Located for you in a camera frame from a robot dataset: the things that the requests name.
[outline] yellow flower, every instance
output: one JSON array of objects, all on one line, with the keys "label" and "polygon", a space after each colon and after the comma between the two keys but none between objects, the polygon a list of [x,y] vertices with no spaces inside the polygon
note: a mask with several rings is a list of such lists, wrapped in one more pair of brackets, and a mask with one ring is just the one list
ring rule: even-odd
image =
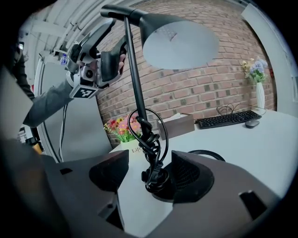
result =
[{"label": "yellow flower", "polygon": [[118,122],[118,123],[120,123],[120,122],[122,122],[123,121],[123,118],[122,117],[119,117],[117,120],[116,120],[116,122]]}]

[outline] pink flower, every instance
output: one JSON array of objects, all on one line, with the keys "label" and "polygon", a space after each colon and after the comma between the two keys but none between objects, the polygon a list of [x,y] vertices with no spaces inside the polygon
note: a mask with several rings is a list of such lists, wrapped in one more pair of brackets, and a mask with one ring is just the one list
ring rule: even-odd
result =
[{"label": "pink flower", "polygon": [[133,129],[134,132],[138,132],[141,128],[140,124],[138,122],[132,122],[130,123],[131,129]]},{"label": "pink flower", "polygon": [[122,121],[122,122],[120,122],[119,123],[119,125],[118,125],[118,129],[119,130],[126,130],[127,129],[127,121]]},{"label": "pink flower", "polygon": [[[131,115],[131,118],[130,118],[130,122],[132,123],[132,122],[136,122],[136,117],[138,116],[138,114],[135,112],[134,114],[132,114]],[[125,117],[125,121],[127,121],[128,120],[128,118],[129,118],[129,115],[127,115],[126,117]]]},{"label": "pink flower", "polygon": [[111,123],[112,123],[112,121],[114,121],[114,120],[113,120],[113,118],[111,118],[110,120],[108,120],[108,122],[107,122],[107,123],[108,123],[108,124],[111,124]]}]

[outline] brick wall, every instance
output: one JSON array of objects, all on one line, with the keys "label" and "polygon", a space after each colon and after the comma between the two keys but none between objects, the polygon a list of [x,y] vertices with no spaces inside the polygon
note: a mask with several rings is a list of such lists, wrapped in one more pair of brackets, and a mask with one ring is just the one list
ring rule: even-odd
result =
[{"label": "brick wall", "polygon": [[[216,59],[191,70],[163,70],[149,65],[143,55],[139,28],[132,26],[134,46],[145,105],[162,118],[177,112],[192,113],[194,119],[217,115],[216,107],[232,103],[256,104],[255,86],[244,78],[240,63],[266,55],[254,32],[242,20],[242,8],[222,0],[152,0],[135,6],[151,13],[184,17],[211,28],[218,36]],[[124,35],[122,22],[101,42],[101,51],[110,50]],[[275,109],[275,83],[269,77],[264,83],[265,107]],[[103,122],[126,115],[136,108],[128,59],[122,78],[97,97]],[[240,105],[238,110],[249,107]],[[148,116],[156,129],[156,119]],[[109,135],[112,146],[119,141]]]}]

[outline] tissue box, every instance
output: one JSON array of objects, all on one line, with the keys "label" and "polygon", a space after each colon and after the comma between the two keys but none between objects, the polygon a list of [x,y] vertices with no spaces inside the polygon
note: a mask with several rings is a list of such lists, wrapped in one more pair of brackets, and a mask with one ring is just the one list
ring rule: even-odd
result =
[{"label": "tissue box", "polygon": [[[169,139],[195,130],[193,115],[182,114],[183,117],[179,117],[175,119],[176,115],[171,117],[174,119],[168,118],[163,120],[168,131]],[[160,121],[157,121],[157,127],[162,140],[165,140],[166,137],[165,137],[163,125],[160,123]]]}]

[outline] white wall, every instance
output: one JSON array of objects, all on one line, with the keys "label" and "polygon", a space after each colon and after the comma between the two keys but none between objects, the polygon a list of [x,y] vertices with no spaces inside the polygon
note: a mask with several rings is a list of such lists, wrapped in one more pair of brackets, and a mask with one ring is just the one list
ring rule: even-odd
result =
[{"label": "white wall", "polygon": [[264,13],[249,4],[242,12],[253,28],[269,57],[274,72],[278,111],[298,117],[297,95],[294,95],[298,76],[297,64],[282,34]]}]

